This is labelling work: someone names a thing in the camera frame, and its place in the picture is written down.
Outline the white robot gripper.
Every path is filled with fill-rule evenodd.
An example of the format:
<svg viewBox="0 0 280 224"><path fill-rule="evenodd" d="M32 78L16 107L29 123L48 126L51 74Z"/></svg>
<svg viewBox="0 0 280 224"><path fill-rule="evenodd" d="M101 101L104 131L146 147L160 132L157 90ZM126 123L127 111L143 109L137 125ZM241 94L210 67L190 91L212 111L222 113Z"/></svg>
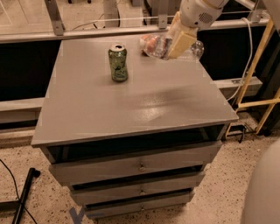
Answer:
<svg viewBox="0 0 280 224"><path fill-rule="evenodd" d="M184 31L184 26L205 30L221 15L228 1L181 0L179 11L176 12L166 34L168 39L172 39L167 58L176 59L196 42L197 30Z"/></svg>

